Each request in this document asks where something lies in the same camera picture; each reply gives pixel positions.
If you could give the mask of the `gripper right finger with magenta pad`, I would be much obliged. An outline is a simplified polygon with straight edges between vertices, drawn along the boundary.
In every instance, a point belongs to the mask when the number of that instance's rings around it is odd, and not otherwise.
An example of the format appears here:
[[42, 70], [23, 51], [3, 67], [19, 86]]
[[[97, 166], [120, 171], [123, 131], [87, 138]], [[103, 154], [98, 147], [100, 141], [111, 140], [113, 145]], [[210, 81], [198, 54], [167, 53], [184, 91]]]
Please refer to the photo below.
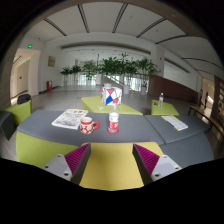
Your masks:
[[168, 155], [159, 156], [137, 144], [133, 145], [132, 154], [144, 185], [181, 170], [181, 167]]

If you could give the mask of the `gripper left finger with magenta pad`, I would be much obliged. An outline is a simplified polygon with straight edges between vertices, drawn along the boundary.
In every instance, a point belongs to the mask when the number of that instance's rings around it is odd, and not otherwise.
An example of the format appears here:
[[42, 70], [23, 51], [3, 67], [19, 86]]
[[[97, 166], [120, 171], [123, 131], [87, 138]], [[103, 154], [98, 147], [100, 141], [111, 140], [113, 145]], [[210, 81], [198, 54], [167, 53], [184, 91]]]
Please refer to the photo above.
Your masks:
[[87, 143], [66, 155], [57, 154], [42, 169], [79, 185], [90, 155], [91, 144]]

